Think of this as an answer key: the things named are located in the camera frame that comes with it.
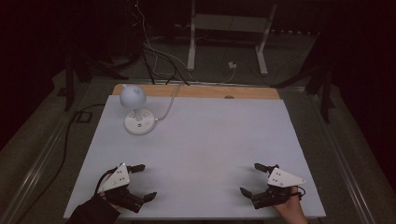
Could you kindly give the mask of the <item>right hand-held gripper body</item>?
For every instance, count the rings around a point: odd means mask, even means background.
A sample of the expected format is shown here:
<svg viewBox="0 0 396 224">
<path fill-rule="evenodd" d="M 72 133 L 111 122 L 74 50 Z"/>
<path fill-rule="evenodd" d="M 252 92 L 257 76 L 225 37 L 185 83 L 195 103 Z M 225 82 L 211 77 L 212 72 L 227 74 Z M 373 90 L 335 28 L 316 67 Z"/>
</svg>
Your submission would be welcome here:
<svg viewBox="0 0 396 224">
<path fill-rule="evenodd" d="M 285 203 L 292 196 L 290 189 L 305 184 L 306 181 L 279 167 L 269 167 L 267 190 L 263 193 L 252 195 L 251 201 L 255 209 Z"/>
</svg>

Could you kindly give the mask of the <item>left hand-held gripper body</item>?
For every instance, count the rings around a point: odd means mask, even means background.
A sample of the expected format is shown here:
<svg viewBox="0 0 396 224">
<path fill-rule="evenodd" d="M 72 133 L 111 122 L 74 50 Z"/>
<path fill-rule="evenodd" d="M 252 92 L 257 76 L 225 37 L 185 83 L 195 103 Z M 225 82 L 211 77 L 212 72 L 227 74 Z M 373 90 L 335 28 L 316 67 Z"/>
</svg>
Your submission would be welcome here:
<svg viewBox="0 0 396 224">
<path fill-rule="evenodd" d="M 97 194 L 104 192 L 109 201 L 122 208 L 138 213 L 144 204 L 143 199 L 133 195 L 128 186 L 130 174 L 125 163 L 106 171 L 98 181 Z"/>
</svg>

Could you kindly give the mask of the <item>person's left hand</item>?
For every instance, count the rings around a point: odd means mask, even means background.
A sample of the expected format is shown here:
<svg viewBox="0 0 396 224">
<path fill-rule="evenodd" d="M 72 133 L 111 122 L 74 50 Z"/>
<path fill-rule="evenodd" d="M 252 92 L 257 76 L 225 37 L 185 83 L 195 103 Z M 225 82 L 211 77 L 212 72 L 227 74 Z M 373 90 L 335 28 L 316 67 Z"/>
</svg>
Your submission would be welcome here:
<svg viewBox="0 0 396 224">
<path fill-rule="evenodd" d="M 102 200 L 106 201 L 111 207 L 113 207 L 114 209 L 120 209 L 120 206 L 117 204 L 112 203 L 111 201 L 109 201 L 106 197 L 106 194 L 104 192 L 100 192 L 99 196 Z"/>
</svg>

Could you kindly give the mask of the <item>person's right hand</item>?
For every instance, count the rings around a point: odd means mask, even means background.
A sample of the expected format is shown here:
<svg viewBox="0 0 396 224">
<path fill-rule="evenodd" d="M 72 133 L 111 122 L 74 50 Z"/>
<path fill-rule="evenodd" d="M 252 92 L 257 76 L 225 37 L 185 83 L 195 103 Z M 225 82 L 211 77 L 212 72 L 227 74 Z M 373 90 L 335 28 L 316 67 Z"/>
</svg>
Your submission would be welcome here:
<svg viewBox="0 0 396 224">
<path fill-rule="evenodd" d="M 275 210 L 287 224 L 309 224 L 301 207 L 298 188 L 292 187 L 290 192 L 292 196 L 285 203 L 274 205 Z"/>
</svg>

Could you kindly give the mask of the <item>white table mat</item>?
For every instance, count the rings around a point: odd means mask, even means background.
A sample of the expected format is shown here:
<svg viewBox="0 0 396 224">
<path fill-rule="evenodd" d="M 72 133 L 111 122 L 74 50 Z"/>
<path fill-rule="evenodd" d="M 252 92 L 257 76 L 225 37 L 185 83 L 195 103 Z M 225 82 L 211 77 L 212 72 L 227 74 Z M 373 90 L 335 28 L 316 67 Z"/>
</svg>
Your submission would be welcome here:
<svg viewBox="0 0 396 224">
<path fill-rule="evenodd" d="M 91 198 L 99 177 L 122 162 L 146 165 L 144 172 L 132 175 L 132 193 L 157 193 L 138 213 L 122 211 L 123 219 L 275 217 L 273 209 L 255 209 L 240 192 L 266 189 L 267 175 L 254 163 L 278 165 L 303 178 L 304 213 L 324 217 L 283 101 L 150 97 L 146 106 L 160 121 L 150 133 L 132 135 L 124 128 L 127 112 L 119 97 L 108 97 L 65 209 L 67 217 Z"/>
</svg>

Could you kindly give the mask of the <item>white desk lamp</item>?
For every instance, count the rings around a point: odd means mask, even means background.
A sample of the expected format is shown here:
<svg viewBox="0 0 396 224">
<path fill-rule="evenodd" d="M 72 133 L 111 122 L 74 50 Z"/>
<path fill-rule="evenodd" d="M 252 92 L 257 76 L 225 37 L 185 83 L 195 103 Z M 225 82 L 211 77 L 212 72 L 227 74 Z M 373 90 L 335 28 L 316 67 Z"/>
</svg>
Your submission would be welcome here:
<svg viewBox="0 0 396 224">
<path fill-rule="evenodd" d="M 123 84 L 120 92 L 120 104 L 129 110 L 124 119 L 126 131 L 133 135 L 149 133 L 155 125 L 154 114 L 144 107 L 147 96 L 137 85 Z"/>
</svg>

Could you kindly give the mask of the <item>black square floor socket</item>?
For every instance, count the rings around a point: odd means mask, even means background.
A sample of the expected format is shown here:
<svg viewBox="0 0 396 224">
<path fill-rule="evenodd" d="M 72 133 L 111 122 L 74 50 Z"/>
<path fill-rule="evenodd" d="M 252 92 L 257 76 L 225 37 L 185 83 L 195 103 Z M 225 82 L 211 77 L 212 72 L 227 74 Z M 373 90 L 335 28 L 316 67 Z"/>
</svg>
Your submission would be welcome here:
<svg viewBox="0 0 396 224">
<path fill-rule="evenodd" d="M 92 120 L 92 112 L 78 111 L 76 116 L 76 123 L 90 123 Z"/>
</svg>

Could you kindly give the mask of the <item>black stand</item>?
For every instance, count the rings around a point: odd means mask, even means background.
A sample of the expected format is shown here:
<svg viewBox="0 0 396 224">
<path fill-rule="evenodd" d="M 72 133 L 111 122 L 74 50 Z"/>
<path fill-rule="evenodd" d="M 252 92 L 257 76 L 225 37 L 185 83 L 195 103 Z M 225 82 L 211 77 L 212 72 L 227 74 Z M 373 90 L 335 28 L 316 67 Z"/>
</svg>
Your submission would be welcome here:
<svg viewBox="0 0 396 224">
<path fill-rule="evenodd" d="M 297 75 L 290 77 L 282 82 L 272 84 L 271 87 L 276 89 L 283 89 L 301 79 L 310 77 L 308 83 L 304 87 L 304 91 L 308 95 L 317 94 L 319 91 L 321 91 L 320 115 L 327 123 L 329 123 L 329 109 L 332 106 L 331 88 L 333 68 L 333 63 L 304 65 Z"/>
<path fill-rule="evenodd" d="M 74 77 L 78 77 L 82 82 L 90 82 L 92 79 L 92 76 L 88 72 L 83 72 L 83 66 L 86 63 L 98 68 L 106 76 L 119 80 L 127 80 L 127 77 L 124 77 L 116 73 L 114 70 L 104 66 L 86 53 L 66 52 L 64 59 L 65 87 L 59 91 L 59 93 L 65 97 L 65 111 L 69 111 L 75 101 Z"/>
</svg>

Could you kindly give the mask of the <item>white metal stand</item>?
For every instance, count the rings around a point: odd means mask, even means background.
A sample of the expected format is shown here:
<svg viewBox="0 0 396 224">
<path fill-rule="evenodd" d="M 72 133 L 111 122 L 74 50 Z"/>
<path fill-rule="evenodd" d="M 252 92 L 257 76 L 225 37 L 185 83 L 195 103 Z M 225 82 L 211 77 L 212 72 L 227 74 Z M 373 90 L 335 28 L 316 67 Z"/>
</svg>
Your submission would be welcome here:
<svg viewBox="0 0 396 224">
<path fill-rule="evenodd" d="M 194 70 L 196 54 L 195 33 L 197 30 L 248 32 L 262 35 L 261 42 L 255 46 L 255 53 L 260 74 L 267 76 L 268 69 L 263 50 L 271 31 L 276 9 L 277 4 L 271 3 L 269 12 L 264 18 L 204 14 L 196 12 L 196 0 L 191 0 L 191 33 L 187 70 L 190 72 Z"/>
</svg>

